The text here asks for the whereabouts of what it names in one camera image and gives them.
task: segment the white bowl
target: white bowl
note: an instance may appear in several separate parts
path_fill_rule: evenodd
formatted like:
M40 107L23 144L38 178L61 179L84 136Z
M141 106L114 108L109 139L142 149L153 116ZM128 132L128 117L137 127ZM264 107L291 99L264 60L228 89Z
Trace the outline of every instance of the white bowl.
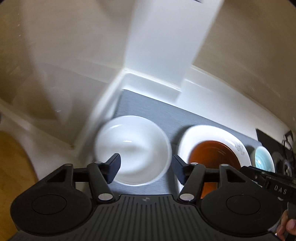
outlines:
M251 154L252 166L268 172L275 172L274 162L268 150L263 147L257 147Z
M106 162L114 153L121 167L114 181L141 186L160 179L168 170L172 149L163 130L150 120L127 115L106 123L95 141L97 161Z
M243 143L229 132L215 126L192 126L185 131L178 147L178 156L188 163L192 150L204 141L218 141L228 146L236 155L241 167L251 166L250 157ZM178 181L178 189L183 185Z

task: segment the gray mat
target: gray mat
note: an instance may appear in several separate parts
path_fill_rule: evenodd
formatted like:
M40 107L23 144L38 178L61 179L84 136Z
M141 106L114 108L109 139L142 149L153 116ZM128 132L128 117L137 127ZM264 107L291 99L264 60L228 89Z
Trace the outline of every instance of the gray mat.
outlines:
M236 136L244 144L248 152L258 146L261 146L259 141L207 118L128 90L124 90L122 92L113 117L115 118L123 115L142 116L157 124L168 136L172 144L173 154L176 154L177 145L183 133L189 127L194 125L211 125L224 129ZM171 168L160 180L149 185L128 187L113 182L110 184L110 188L113 192L118 194L177 195L174 173Z

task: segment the ribbed black surface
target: ribbed black surface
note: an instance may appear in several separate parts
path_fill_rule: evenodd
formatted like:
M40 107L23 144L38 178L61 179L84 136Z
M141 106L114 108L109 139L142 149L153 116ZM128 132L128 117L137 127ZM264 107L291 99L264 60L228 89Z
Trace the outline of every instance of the ribbed black surface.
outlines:
M246 240L220 233L207 225L193 205L177 203L171 195L122 195L112 204L97 207L92 217L70 233L39 237L18 232L11 241L186 241ZM249 240L277 240L272 234Z

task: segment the human hand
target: human hand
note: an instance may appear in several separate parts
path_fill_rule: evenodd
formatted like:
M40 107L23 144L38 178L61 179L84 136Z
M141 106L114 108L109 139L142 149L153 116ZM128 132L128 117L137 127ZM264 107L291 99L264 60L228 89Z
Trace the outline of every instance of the human hand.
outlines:
M288 218L288 211L284 211L281 216L281 225L276 229L276 235L282 241L285 241L284 233L288 231L292 235L296 235L296 220Z

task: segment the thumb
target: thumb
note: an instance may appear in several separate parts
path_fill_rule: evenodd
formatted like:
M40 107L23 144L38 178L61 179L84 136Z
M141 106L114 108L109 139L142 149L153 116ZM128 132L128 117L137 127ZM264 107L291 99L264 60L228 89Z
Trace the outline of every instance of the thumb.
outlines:
M290 220L287 222L286 229L287 229L287 231L288 231L290 234L292 234L292 235L296 235L296 220L295 220L295 219L290 219Z

